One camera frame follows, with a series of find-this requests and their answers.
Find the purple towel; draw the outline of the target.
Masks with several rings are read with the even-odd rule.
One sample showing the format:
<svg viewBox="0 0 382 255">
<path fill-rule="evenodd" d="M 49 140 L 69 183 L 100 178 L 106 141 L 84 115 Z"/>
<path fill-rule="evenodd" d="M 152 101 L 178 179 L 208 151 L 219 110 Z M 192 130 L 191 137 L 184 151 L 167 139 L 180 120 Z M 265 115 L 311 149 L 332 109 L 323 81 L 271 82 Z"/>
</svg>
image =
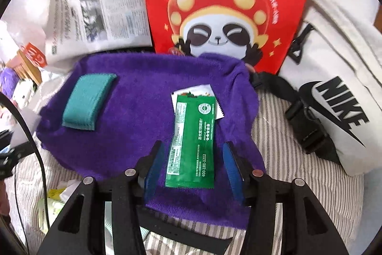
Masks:
<svg viewBox="0 0 382 255">
<path fill-rule="evenodd" d="M 115 74 L 116 79 L 94 131 L 62 125 L 62 116 L 78 79 L 85 74 Z M 155 141 L 169 146 L 174 134 L 171 94 L 210 85 L 223 111 L 214 130 L 213 189 L 165 187 L 160 179 L 148 207 L 181 219 L 244 229 L 248 208 L 237 202 L 223 165 L 222 147 L 231 141 L 254 168 L 263 158 L 251 137 L 258 95 L 243 61 L 220 54 L 199 57 L 166 54 L 105 53 L 82 58 L 62 88 L 40 111 L 37 137 L 64 167 L 98 180 L 121 174 L 147 155 Z"/>
</svg>

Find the white Nike waist bag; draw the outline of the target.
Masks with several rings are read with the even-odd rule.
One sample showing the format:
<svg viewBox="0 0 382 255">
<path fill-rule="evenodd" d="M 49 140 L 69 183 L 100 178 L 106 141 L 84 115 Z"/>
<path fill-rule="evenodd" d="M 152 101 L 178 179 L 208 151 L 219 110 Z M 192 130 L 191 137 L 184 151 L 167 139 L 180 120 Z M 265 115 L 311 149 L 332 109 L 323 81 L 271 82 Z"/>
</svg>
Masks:
<svg viewBox="0 0 382 255">
<path fill-rule="evenodd" d="M 286 119 L 307 153 L 350 176 L 381 167 L 381 32 L 337 0 L 307 0 L 300 34 L 277 74 L 253 88 L 289 102 Z"/>
</svg>

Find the white Miniso plastic bag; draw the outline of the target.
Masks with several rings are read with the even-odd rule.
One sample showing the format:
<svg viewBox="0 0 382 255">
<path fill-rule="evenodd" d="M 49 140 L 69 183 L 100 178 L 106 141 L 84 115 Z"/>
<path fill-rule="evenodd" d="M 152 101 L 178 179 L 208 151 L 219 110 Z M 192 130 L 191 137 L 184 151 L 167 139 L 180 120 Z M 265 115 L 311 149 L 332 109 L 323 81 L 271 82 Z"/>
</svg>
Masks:
<svg viewBox="0 0 382 255">
<path fill-rule="evenodd" d="M 41 25 L 25 16 L 1 17 L 6 30 L 24 55 L 37 67 L 47 66 L 45 55 L 46 35 Z"/>
</svg>

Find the striped quilted mattress cover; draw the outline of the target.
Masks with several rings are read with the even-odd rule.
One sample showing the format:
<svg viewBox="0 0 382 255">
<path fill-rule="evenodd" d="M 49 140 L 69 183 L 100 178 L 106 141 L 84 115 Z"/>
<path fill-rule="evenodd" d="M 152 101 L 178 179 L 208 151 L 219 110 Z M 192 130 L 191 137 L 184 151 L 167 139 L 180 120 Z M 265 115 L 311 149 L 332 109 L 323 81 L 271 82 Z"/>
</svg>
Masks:
<svg viewBox="0 0 382 255">
<path fill-rule="evenodd" d="M 47 104 L 66 80 L 65 76 L 55 78 L 33 90 L 31 80 L 20 81 L 13 94 L 13 100 L 20 108 L 28 106 L 35 112 Z M 282 113 L 287 109 L 287 102 L 272 94 L 261 92 L 259 115 L 253 123 L 251 136 L 262 154 L 266 170 L 274 179 L 292 181 L 302 178 L 313 190 L 323 207 L 331 217 L 346 247 L 354 243 L 363 211 L 364 176 L 348 176 L 339 165 L 305 154 L 292 138 L 292 131 L 286 121 L 281 121 Z M 47 150 L 40 150 L 47 172 L 48 187 L 57 188 L 68 181 L 79 180 L 72 171 L 61 167 Z M 19 204 L 21 222 L 17 213 L 14 191 L 14 178 L 5 181 L 10 201 L 10 218 L 15 232 L 22 243 L 25 243 L 24 226 L 30 254 L 36 254 L 45 234 L 40 230 L 38 217 L 39 198 L 42 194 L 42 178 L 39 165 L 34 155 L 27 157 L 17 166 L 16 194 Z M 180 225 L 215 238 L 233 238 L 225 254 L 239 254 L 245 231 L 198 223 L 186 219 L 177 219 L 156 213 L 161 219 L 174 225 Z M 275 237 L 273 253 L 280 254 L 282 245 L 282 205 L 276 206 Z M 150 232 L 144 236 L 144 246 L 149 254 L 212 254 L 172 241 L 157 233 Z"/>
</svg>

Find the green tissue pack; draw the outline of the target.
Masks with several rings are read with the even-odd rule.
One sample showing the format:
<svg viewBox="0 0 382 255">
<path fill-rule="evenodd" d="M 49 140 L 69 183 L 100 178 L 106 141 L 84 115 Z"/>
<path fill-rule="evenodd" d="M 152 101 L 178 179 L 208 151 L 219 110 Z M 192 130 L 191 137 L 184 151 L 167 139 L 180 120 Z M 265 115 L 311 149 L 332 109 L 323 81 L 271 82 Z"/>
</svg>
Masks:
<svg viewBox="0 0 382 255">
<path fill-rule="evenodd" d="M 47 206 L 48 206 L 48 219 L 50 225 L 52 225 L 57 218 L 61 209 L 65 203 L 61 200 L 60 195 L 64 189 L 50 189 L 47 193 Z M 45 215 L 45 203 L 44 199 L 40 199 L 37 202 L 37 219 L 39 229 L 46 234 L 48 232 L 47 220 Z"/>
</svg>

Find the white mint sock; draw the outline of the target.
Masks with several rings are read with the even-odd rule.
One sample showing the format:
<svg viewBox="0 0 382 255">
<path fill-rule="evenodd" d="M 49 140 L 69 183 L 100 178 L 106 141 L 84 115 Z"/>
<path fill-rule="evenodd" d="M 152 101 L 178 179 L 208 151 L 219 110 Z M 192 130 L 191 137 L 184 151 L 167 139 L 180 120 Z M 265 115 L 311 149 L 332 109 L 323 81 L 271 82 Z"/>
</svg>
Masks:
<svg viewBox="0 0 382 255">
<path fill-rule="evenodd" d="M 77 189 L 81 181 L 78 180 L 69 180 L 67 181 L 66 187 L 64 190 L 59 194 L 59 199 L 61 202 L 66 203 L 71 195 L 74 193 L 74 191 Z"/>
</svg>

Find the colourful bedding pile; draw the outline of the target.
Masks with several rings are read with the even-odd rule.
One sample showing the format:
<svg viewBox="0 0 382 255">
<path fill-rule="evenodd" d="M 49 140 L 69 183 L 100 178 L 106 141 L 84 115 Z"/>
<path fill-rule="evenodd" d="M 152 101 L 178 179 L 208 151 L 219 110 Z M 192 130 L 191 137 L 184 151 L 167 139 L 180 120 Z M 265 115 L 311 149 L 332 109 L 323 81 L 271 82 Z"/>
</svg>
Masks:
<svg viewBox="0 0 382 255">
<path fill-rule="evenodd" d="M 29 79 L 22 80 L 13 69 L 1 68 L 1 92 L 18 108 L 26 107 L 36 91 L 37 85 Z M 16 125 L 11 112 L 1 104 L 1 130 L 9 130 Z"/>
</svg>

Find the teal striped cloth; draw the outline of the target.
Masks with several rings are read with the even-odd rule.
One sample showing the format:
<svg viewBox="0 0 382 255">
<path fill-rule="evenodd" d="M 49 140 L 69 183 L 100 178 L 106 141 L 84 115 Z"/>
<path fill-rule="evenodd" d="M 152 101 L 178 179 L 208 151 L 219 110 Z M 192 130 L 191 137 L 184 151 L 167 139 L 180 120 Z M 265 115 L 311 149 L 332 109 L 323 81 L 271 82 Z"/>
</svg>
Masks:
<svg viewBox="0 0 382 255">
<path fill-rule="evenodd" d="M 62 126 L 94 131 L 98 114 L 116 78 L 117 75 L 112 73 L 80 76 L 66 103 Z"/>
</svg>

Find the folded newspaper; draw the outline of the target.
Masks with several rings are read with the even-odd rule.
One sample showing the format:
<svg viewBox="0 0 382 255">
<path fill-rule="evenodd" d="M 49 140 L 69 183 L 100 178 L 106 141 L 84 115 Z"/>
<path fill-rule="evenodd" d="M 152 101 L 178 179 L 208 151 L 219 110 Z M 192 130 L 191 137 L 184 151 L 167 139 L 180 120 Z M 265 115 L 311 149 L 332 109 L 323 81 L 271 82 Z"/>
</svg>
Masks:
<svg viewBox="0 0 382 255">
<path fill-rule="evenodd" d="M 47 65 L 59 71 L 88 54 L 152 46 L 145 0 L 51 0 L 45 35 Z"/>
</svg>

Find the green snack packet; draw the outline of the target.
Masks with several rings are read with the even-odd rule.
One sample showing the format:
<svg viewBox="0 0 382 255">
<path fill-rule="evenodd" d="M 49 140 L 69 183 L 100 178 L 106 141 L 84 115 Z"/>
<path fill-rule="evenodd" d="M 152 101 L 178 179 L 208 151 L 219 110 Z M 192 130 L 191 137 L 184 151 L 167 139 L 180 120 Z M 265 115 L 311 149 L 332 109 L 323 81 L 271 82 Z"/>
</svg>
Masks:
<svg viewBox="0 0 382 255">
<path fill-rule="evenodd" d="M 215 97 L 177 97 L 165 186 L 213 189 L 215 119 Z"/>
</svg>

